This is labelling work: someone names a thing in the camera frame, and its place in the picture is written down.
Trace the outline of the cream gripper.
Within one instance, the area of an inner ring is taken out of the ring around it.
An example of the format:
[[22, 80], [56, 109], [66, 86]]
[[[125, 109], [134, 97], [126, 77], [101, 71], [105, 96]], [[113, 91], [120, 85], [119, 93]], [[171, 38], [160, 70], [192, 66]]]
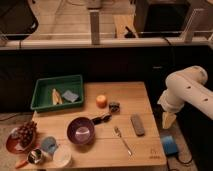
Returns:
[[162, 114], [162, 128], [169, 129], [176, 120], [174, 113], [180, 111], [181, 101], [173, 94], [164, 91], [158, 100], [158, 104], [166, 111]]

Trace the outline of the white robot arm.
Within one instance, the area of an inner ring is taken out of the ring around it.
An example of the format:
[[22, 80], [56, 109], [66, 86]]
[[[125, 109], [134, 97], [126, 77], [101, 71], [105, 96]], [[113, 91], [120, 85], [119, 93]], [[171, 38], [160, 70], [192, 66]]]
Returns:
[[165, 79], [166, 89], [158, 104], [163, 108], [162, 127], [168, 129], [175, 122], [176, 114], [189, 103], [213, 120], [213, 91], [207, 89], [206, 70], [191, 66], [169, 74]]

